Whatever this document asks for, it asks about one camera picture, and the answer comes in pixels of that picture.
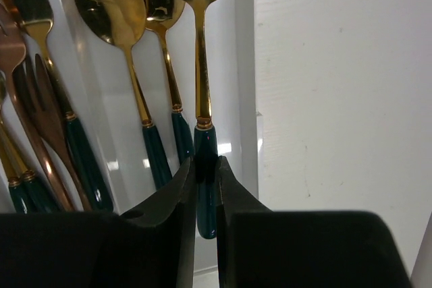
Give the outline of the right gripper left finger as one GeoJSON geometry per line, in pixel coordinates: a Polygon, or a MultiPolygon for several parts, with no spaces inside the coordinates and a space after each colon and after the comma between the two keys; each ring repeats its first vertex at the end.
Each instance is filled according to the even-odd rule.
{"type": "Polygon", "coordinates": [[[191,287],[196,199],[187,159],[123,214],[2,214],[1,286],[191,287]]]}

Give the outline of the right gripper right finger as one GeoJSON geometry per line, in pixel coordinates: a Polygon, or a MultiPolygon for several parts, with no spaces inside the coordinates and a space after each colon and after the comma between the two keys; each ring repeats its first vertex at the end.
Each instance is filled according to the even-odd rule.
{"type": "Polygon", "coordinates": [[[273,211],[215,167],[221,287],[410,287],[383,220],[358,210],[273,211]]]}

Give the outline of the gold fork green handle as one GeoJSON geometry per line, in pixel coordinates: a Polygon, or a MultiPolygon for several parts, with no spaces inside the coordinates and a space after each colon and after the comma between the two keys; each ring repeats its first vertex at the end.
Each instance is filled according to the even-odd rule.
{"type": "Polygon", "coordinates": [[[112,212],[113,202],[101,169],[49,53],[47,37],[54,23],[53,10],[49,0],[3,0],[3,2],[18,22],[20,28],[33,38],[40,48],[61,111],[61,118],[65,127],[67,151],[73,160],[75,170],[78,172],[79,180],[89,204],[94,210],[112,212]]]}
{"type": "Polygon", "coordinates": [[[59,212],[60,207],[53,195],[38,174],[26,164],[24,154],[3,121],[1,122],[1,144],[4,145],[18,177],[23,181],[28,195],[36,206],[36,212],[59,212]]]}
{"type": "Polygon", "coordinates": [[[28,214],[36,212],[36,206],[28,195],[23,181],[18,177],[4,145],[1,144],[1,163],[8,182],[9,195],[16,212],[28,214]]]}

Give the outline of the dark brown wooden fork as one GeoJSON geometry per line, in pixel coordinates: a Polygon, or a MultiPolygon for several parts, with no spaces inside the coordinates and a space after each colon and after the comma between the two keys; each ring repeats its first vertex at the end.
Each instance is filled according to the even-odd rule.
{"type": "Polygon", "coordinates": [[[27,55],[18,68],[15,77],[18,93],[24,102],[26,112],[39,136],[56,152],[70,174],[77,189],[83,209],[91,211],[92,206],[87,198],[71,158],[65,135],[65,126],[57,99],[53,92],[45,63],[36,54],[35,60],[27,55]]]}

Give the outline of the gold spoon green handle pile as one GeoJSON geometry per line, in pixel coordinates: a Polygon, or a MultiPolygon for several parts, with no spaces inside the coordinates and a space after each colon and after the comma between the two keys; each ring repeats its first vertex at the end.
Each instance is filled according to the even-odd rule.
{"type": "Polygon", "coordinates": [[[205,42],[205,13],[216,0],[183,0],[194,12],[195,25],[195,115],[194,161],[198,183],[196,224],[201,237],[217,236],[215,164],[218,159],[217,135],[212,106],[205,42]]]}

